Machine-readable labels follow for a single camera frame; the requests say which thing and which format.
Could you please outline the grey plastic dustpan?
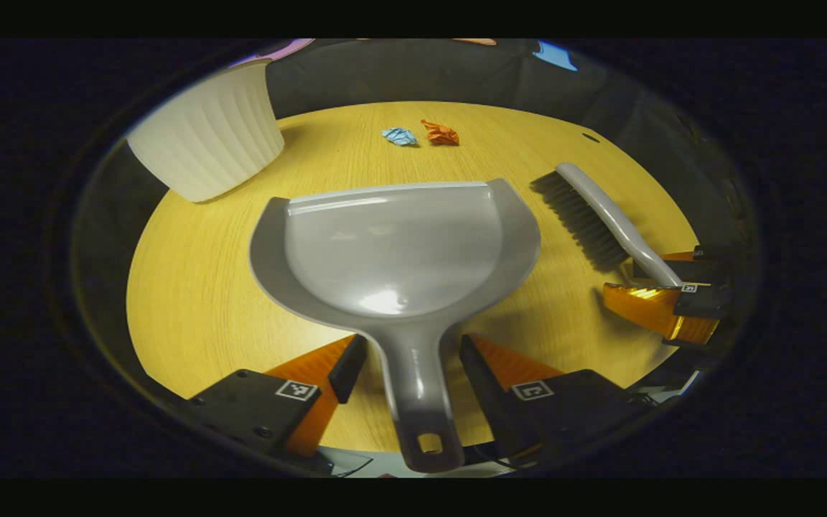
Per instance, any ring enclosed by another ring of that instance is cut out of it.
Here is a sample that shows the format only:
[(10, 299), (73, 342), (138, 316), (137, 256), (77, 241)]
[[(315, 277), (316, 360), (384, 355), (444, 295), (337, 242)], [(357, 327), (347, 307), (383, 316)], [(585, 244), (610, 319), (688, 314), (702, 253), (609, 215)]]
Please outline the grey plastic dustpan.
[(377, 347), (401, 454), (419, 473), (464, 464), (444, 344), (518, 290), (539, 255), (537, 219), (503, 179), (272, 197), (248, 245), (267, 297)]

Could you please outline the wooden desktop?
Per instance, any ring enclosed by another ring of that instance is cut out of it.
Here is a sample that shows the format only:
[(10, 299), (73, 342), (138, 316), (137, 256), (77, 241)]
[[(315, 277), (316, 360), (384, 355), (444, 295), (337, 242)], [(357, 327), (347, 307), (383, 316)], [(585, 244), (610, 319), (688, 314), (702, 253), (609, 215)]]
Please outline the wooden desktop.
[[(421, 120), (453, 128), (460, 145), (433, 145)], [(381, 131), (412, 131), (398, 146)], [(444, 344), (447, 389), (462, 447), (492, 432), (459, 360), (462, 337), (476, 334), (561, 372), (590, 369), (625, 388), (668, 355), (663, 338), (609, 311), (604, 284), (570, 232), (531, 190), (560, 163), (581, 167), (624, 210), (662, 256), (701, 240), (670, 195), (636, 161), (570, 122), (470, 103), (386, 102), (315, 111), (280, 124), (286, 146), (253, 179), (192, 203), (165, 195), (146, 226), (129, 272), (129, 333), (144, 369), (190, 399), (239, 369), (266, 372), (357, 333), (322, 326), (267, 297), (248, 264), (249, 240), (272, 197), (304, 197), (388, 185), (503, 179), (534, 213), (537, 264), (518, 290), (466, 320)], [(388, 408), (380, 354), (368, 357), (346, 404), (321, 443), (364, 452), (401, 452)]]

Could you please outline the orange paper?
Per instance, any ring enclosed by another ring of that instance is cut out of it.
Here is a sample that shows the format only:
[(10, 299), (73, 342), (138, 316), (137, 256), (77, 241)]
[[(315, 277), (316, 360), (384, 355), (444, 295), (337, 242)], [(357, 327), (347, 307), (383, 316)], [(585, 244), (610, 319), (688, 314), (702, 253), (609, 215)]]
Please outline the orange paper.
[(424, 130), (426, 130), (427, 140), (430, 141), (431, 144), (460, 145), (459, 134), (457, 134), (453, 128), (427, 120), (421, 120), (421, 124)]

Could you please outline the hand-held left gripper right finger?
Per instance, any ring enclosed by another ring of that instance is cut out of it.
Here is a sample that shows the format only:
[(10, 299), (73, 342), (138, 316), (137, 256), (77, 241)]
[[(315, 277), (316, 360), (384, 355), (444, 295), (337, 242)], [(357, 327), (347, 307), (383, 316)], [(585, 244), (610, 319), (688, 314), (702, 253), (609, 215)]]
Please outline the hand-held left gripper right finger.
[(492, 458), (509, 467), (561, 467), (655, 409), (593, 370), (561, 372), (476, 334), (462, 337), (459, 359), (491, 429)]

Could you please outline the white ribbed garbage bin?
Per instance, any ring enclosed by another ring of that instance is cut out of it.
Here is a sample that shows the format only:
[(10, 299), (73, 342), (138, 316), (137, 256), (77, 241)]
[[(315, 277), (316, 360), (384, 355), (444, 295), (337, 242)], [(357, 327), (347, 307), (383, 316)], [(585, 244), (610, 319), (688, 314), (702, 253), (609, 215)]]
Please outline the white ribbed garbage bin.
[(270, 63), (261, 59), (213, 73), (152, 109), (126, 137), (134, 156), (193, 203), (253, 179), (285, 147), (267, 90)]

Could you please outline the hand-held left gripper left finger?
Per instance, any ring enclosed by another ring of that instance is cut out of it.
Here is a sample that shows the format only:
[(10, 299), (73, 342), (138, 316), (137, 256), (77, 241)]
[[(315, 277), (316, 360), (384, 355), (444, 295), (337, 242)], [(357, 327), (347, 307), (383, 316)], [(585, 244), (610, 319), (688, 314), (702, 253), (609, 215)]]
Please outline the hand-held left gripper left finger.
[(236, 370), (188, 399), (187, 408), (253, 454), (295, 467), (331, 467), (319, 444), (367, 357), (368, 341), (354, 334), (266, 372)]

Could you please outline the small grey broom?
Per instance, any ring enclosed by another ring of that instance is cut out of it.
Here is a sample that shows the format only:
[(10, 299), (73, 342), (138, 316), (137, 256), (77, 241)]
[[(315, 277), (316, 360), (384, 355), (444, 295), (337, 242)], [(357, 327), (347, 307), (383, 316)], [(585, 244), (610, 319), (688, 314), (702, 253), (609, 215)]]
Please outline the small grey broom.
[(532, 180), (531, 190), (541, 196), (597, 271), (614, 271), (631, 259), (657, 285), (683, 286), (624, 210), (581, 167), (560, 163)]

